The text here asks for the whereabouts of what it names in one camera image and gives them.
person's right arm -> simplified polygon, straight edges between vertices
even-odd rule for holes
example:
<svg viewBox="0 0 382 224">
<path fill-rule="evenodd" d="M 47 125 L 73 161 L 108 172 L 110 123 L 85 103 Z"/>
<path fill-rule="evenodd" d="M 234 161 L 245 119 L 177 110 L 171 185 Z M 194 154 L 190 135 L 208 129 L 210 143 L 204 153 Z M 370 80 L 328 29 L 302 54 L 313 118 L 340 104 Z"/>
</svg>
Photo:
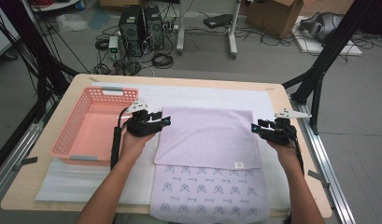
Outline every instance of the person's right arm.
<svg viewBox="0 0 382 224">
<path fill-rule="evenodd" d="M 325 223 L 316 202 L 304 180 L 295 149 L 267 142 L 277 152 L 278 160 L 287 175 L 290 186 L 290 207 L 293 224 Z"/>
</svg>

hand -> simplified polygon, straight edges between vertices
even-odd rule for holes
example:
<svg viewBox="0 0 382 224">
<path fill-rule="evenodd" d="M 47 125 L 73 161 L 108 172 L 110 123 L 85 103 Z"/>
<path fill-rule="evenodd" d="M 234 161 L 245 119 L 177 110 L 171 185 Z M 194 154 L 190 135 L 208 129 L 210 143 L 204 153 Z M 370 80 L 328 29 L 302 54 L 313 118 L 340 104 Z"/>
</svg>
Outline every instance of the hand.
<svg viewBox="0 0 382 224">
<path fill-rule="evenodd" d="M 138 157 L 141 155 L 145 144 L 149 141 L 155 134 L 150 134 L 144 137 L 136 137 L 130 133 L 125 133 L 123 139 L 121 140 L 121 151 L 119 161 L 127 161 L 134 164 Z"/>
<path fill-rule="evenodd" d="M 266 141 L 269 146 L 274 148 L 277 152 L 278 161 L 280 161 L 281 166 L 285 172 L 300 170 L 300 165 L 298 158 L 296 157 L 296 150 L 293 143 L 289 143 L 286 146 L 282 146 L 273 142 Z"/>
</svg>

person's left arm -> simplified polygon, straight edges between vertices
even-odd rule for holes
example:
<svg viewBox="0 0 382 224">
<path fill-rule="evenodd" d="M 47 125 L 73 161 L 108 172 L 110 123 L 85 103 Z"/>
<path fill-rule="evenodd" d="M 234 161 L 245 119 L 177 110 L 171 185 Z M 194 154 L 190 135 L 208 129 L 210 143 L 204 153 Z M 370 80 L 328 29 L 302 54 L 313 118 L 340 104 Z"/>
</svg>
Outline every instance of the person's left arm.
<svg viewBox="0 0 382 224">
<path fill-rule="evenodd" d="M 112 223 L 127 177 L 153 136 L 135 137 L 130 133 L 123 136 L 118 163 L 83 207 L 76 223 Z"/>
</svg>

person's arm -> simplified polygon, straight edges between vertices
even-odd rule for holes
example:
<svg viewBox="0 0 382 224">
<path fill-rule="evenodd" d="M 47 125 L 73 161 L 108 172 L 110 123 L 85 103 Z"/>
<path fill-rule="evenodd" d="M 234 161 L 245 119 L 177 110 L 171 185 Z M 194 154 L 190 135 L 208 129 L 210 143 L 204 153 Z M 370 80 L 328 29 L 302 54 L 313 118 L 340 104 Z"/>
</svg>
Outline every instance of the person's arm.
<svg viewBox="0 0 382 224">
<path fill-rule="evenodd" d="M 83 207 L 76 223 L 112 223 L 127 177 L 153 136 L 134 137 L 130 133 L 123 136 L 118 163 Z"/>
<path fill-rule="evenodd" d="M 268 144 L 277 151 L 278 160 L 287 175 L 290 186 L 292 223 L 325 223 L 313 195 L 304 180 L 295 149 L 272 142 L 268 142 Z"/>
</svg>

forearm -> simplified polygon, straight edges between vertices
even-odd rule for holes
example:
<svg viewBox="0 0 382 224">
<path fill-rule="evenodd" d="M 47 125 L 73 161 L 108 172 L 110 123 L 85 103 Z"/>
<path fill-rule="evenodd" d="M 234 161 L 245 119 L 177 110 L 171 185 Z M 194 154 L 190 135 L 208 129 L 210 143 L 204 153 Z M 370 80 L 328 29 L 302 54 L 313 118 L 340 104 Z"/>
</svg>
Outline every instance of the forearm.
<svg viewBox="0 0 382 224">
<path fill-rule="evenodd" d="M 286 170 L 290 185 L 290 206 L 293 224 L 324 223 L 316 202 L 299 166 Z"/>
<path fill-rule="evenodd" d="M 112 223 L 132 167 L 130 162 L 119 161 L 86 203 L 76 223 Z"/>
</svg>

